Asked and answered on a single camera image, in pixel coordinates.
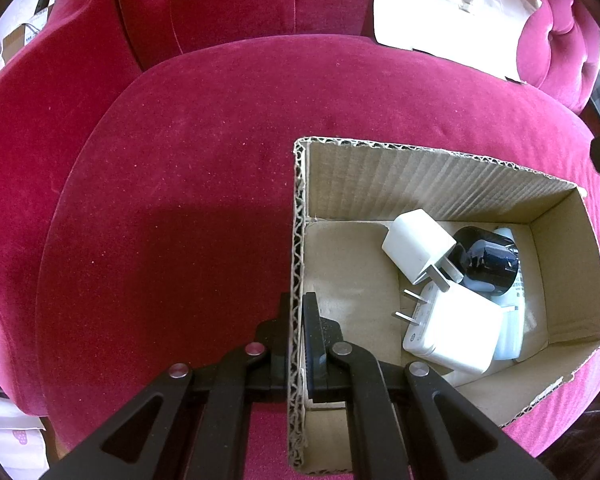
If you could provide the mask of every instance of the metal prong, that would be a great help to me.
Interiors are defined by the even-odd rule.
[[[446,280],[446,278],[442,275],[442,273],[437,267],[430,265],[425,269],[425,272],[427,273],[427,276],[429,276],[433,280],[433,282],[438,286],[438,288],[442,292],[446,292],[451,288],[449,282]]]
[[[418,296],[415,292],[411,292],[408,288],[405,288],[402,292],[407,296],[411,296],[415,300],[421,301],[422,303],[429,303],[429,301],[425,300],[422,296]]]
[[[409,317],[401,312],[394,312],[392,316],[397,317],[397,319],[400,319],[401,321],[408,321],[409,323],[413,323],[414,325],[420,326],[420,324],[415,319],[413,319],[413,317]]]
[[[462,272],[460,272],[458,268],[454,264],[452,264],[449,258],[447,258],[446,256],[442,258],[442,260],[440,260],[440,266],[442,266],[444,271],[449,275],[453,282],[460,283],[464,278]]]

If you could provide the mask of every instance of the white cube charger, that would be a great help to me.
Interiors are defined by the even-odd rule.
[[[500,335],[502,309],[457,283],[442,292],[434,282],[424,287],[402,348],[452,370],[484,373]]]
[[[429,266],[435,266],[456,241],[423,209],[403,213],[394,220],[382,250],[414,285]]]

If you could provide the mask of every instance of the red velvet sofa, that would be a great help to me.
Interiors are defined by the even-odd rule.
[[[0,73],[4,390],[73,447],[169,364],[248,341],[289,287],[302,136],[573,180],[600,245],[600,176],[573,112],[600,31],[577,1],[543,1],[517,85],[375,44],[370,0],[58,0]],[[537,454],[599,389],[600,352],[506,431]],[[251,431],[252,478],[291,478],[283,408]]]

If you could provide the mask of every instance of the pink strawberry print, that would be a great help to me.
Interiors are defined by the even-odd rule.
[[[16,440],[23,446],[27,443],[27,432],[24,430],[13,430],[11,431]]]

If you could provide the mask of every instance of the black cylindrical object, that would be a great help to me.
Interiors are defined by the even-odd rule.
[[[507,292],[518,273],[518,248],[507,237],[463,227],[454,235],[456,246],[449,260],[464,274],[461,284],[475,292],[500,296]]]

